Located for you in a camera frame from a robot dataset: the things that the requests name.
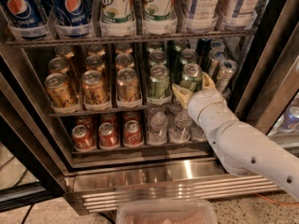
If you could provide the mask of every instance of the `silver can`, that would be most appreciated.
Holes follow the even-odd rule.
[[[169,70],[164,65],[158,64],[150,69],[149,98],[163,99],[168,96]]]

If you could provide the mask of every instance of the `refrigerator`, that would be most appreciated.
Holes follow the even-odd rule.
[[[194,44],[205,38],[223,38],[227,44],[237,41],[238,50],[230,48],[239,69],[231,83],[228,106],[240,120],[298,156],[299,125],[287,132],[278,127],[279,118],[296,102],[299,91],[298,1],[260,0],[257,18],[250,29],[204,34],[144,35],[139,24],[141,15],[136,14],[136,35],[18,41],[7,36],[7,20],[2,15],[0,141],[36,181],[0,190],[0,210],[64,196],[78,214],[89,215],[117,210],[120,204],[137,200],[211,200],[279,190],[276,184],[254,173],[228,174],[207,140],[148,144],[147,115],[153,105],[146,99],[143,49],[149,41],[190,39]],[[53,111],[44,81],[55,47],[70,45],[85,50],[91,44],[104,44],[112,63],[113,45],[127,42],[133,44],[139,63],[141,105],[118,107],[113,88],[116,80],[112,79],[109,86],[112,107],[70,114]],[[176,105],[170,102],[162,106],[168,109]],[[74,148],[71,132],[76,117],[90,115],[99,120],[102,114],[115,112],[121,121],[122,112],[128,110],[140,111],[143,146],[125,147],[121,141],[121,146],[113,150],[78,152]]]

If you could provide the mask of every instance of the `soda can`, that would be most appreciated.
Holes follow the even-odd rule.
[[[57,57],[50,60],[49,71],[51,74],[63,74],[71,84],[73,91],[78,94],[78,80],[75,76],[74,71],[70,69],[69,62],[66,58]]]
[[[137,121],[130,120],[124,124],[123,141],[128,146],[136,146],[142,143],[142,129]]]
[[[47,14],[40,0],[0,0],[5,12],[19,28],[36,28],[47,23]],[[38,40],[45,35],[23,37]]]
[[[143,10],[152,21],[170,20],[174,13],[175,0],[144,0]]]
[[[102,123],[98,130],[100,145],[103,148],[112,148],[119,146],[119,134],[111,123]]]
[[[207,74],[214,79],[217,74],[219,64],[227,58],[226,53],[221,49],[212,49],[208,53],[208,69]]]
[[[115,68],[120,71],[124,68],[134,68],[134,57],[129,53],[118,54],[115,58]]]
[[[150,69],[149,98],[163,99],[168,96],[169,70],[164,65],[158,64]]]
[[[60,25],[82,26],[91,22],[92,0],[53,0],[53,3]],[[81,36],[84,35],[70,35],[70,37]]]
[[[121,102],[140,100],[140,87],[137,73],[132,68],[124,68],[117,74],[118,96]]]
[[[155,50],[149,54],[149,67],[157,64],[167,65],[166,54],[161,50]]]
[[[216,89],[223,93],[228,87],[231,78],[237,70],[237,64],[231,60],[224,60],[219,65],[219,70],[216,75]]]
[[[78,103],[76,94],[63,74],[55,73],[47,76],[45,86],[53,106],[68,108]]]
[[[190,91],[200,91],[203,86],[202,69],[196,63],[188,63],[184,66],[179,86]]]
[[[95,149],[94,137],[85,125],[77,125],[72,130],[72,139],[75,142],[77,151]]]
[[[101,0],[106,23],[123,23],[133,18],[133,0]]]
[[[87,71],[83,74],[82,89],[89,105],[101,105],[109,101],[107,85],[98,71]]]

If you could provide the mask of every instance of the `cable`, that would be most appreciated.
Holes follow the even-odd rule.
[[[280,201],[276,201],[274,199],[271,199],[271,198],[267,198],[261,194],[258,194],[258,193],[255,193],[255,195],[259,196],[260,198],[270,202],[270,203],[275,203],[275,204],[278,204],[278,205],[284,205],[284,206],[299,206],[299,203],[283,203],[283,202],[280,202]]]

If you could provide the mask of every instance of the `beverage cooler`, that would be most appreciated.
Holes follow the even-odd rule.
[[[80,0],[90,19],[71,24],[52,8],[61,0],[41,1],[52,2],[45,24],[30,28],[2,6],[0,141],[36,178],[0,190],[2,211],[59,196],[88,215],[280,190],[228,174],[175,91],[215,87],[240,120],[298,156],[299,0],[243,0],[254,10],[239,17],[237,5],[225,11],[230,0],[169,0],[163,15],[151,0]]]

